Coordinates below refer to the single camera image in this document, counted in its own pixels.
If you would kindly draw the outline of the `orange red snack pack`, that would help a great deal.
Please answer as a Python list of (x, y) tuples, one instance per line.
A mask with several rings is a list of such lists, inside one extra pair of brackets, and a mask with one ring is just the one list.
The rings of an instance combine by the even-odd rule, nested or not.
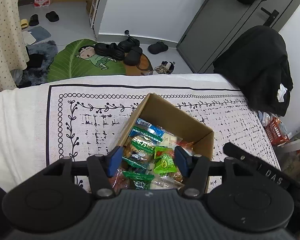
[(115, 193), (118, 193), (121, 189), (128, 189), (130, 187), (130, 181), (125, 177), (123, 172), (124, 170), (119, 167), (115, 175), (109, 178), (109, 182)]

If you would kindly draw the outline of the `green leaf cartoon rug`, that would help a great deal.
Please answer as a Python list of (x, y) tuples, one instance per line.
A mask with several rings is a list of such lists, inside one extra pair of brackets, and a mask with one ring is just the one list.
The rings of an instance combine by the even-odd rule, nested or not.
[(95, 44), (96, 41), (81, 39), (66, 45), (50, 64), (47, 82), (97, 75), (141, 76), (153, 70), (146, 55), (142, 55), (135, 66), (97, 54), (89, 56)]

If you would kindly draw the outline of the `yellow blueberry cake pack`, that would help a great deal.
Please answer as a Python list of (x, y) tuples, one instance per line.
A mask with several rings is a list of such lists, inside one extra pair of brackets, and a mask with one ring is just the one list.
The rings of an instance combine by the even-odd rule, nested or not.
[(183, 139), (179, 136), (165, 132), (162, 136), (162, 142), (160, 143), (160, 146), (174, 149), (182, 140)]

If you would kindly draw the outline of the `black slipper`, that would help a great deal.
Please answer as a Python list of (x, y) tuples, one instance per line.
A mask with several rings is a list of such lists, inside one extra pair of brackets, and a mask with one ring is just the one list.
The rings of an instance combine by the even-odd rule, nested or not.
[(168, 49), (169, 49), (168, 45), (166, 45), (162, 41), (159, 41), (155, 44), (151, 44), (150, 46), (148, 46), (148, 51), (153, 55), (157, 55), (159, 53), (166, 52)]

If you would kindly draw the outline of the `grey door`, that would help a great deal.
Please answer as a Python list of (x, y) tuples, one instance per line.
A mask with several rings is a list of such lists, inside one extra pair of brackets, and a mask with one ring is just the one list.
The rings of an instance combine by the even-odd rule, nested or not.
[(177, 51), (193, 73), (212, 73), (213, 61), (248, 29), (264, 25), (280, 31), (300, 0), (205, 0), (186, 29)]

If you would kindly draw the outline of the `red plastic basket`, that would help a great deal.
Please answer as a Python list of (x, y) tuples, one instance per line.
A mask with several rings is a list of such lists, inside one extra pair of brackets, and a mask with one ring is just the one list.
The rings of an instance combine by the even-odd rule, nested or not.
[(280, 124), (282, 124), (279, 118), (272, 118), (269, 124), (264, 128), (266, 134), (273, 146), (279, 146), (289, 142), (288, 135), (284, 135), (280, 129)]

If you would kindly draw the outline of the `blue nut snack packet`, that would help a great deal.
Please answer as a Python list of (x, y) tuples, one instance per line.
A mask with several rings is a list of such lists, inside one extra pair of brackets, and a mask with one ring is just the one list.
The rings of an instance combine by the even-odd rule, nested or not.
[(138, 118), (135, 125), (141, 129), (145, 129), (149, 133), (156, 135), (158, 137), (163, 137), (165, 131), (161, 128), (158, 128), (157, 126), (154, 126), (153, 124)]

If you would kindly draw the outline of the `pile of black shoes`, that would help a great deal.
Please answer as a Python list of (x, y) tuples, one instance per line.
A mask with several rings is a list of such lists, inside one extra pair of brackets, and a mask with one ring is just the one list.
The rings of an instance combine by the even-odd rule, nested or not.
[(128, 37), (118, 44), (98, 42), (94, 45), (94, 50), (97, 55), (109, 56), (117, 61), (123, 61), (128, 66), (138, 65), (143, 55), (140, 41), (133, 37)]

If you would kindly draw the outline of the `green white peanut packet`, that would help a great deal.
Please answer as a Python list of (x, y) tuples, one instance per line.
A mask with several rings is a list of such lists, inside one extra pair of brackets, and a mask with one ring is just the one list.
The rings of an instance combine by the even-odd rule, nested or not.
[(154, 157), (158, 141), (144, 135), (129, 136), (124, 144), (123, 156), (139, 163), (149, 163)]

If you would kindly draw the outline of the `white desk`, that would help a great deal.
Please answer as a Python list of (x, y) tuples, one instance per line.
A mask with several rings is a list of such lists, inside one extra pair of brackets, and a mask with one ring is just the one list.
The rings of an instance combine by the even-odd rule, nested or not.
[(281, 171), (293, 179), (300, 180), (300, 127), (288, 134), (289, 142), (275, 147)]

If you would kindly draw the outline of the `clear white snack pack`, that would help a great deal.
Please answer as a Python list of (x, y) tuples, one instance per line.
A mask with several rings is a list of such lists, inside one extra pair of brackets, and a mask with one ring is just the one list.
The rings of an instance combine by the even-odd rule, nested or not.
[(184, 184), (174, 180), (169, 176), (155, 176), (151, 181), (151, 190), (170, 190), (170, 189), (181, 189)]

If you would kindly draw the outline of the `light green snack packet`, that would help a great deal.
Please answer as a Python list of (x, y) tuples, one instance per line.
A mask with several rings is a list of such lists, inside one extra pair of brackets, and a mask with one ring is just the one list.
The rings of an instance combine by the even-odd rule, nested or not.
[(168, 174), (171, 172), (177, 172), (177, 167), (175, 166), (173, 158), (170, 155), (163, 154), (155, 163), (153, 171), (155, 174)]

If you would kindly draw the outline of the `black clothes on chair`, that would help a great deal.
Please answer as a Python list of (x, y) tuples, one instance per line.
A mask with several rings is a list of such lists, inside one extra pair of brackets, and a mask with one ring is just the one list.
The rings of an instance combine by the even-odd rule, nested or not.
[(248, 29), (213, 67), (241, 90), (251, 109), (285, 116), (293, 80), (286, 44), (277, 31), (263, 25)]

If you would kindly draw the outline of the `orange cracker pack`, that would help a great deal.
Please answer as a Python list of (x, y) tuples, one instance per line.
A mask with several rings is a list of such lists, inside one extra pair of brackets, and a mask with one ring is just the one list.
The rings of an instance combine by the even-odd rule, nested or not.
[(189, 155), (193, 155), (193, 145), (194, 142), (186, 142), (185, 140), (182, 140), (177, 143), (178, 146), (182, 147), (185, 152), (187, 152)]

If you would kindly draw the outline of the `dark green candy packet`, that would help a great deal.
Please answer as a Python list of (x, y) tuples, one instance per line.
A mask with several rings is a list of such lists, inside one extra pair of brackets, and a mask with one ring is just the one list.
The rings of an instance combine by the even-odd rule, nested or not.
[(134, 190), (149, 190), (154, 176), (136, 172), (123, 171), (123, 175), (129, 180), (130, 188)]

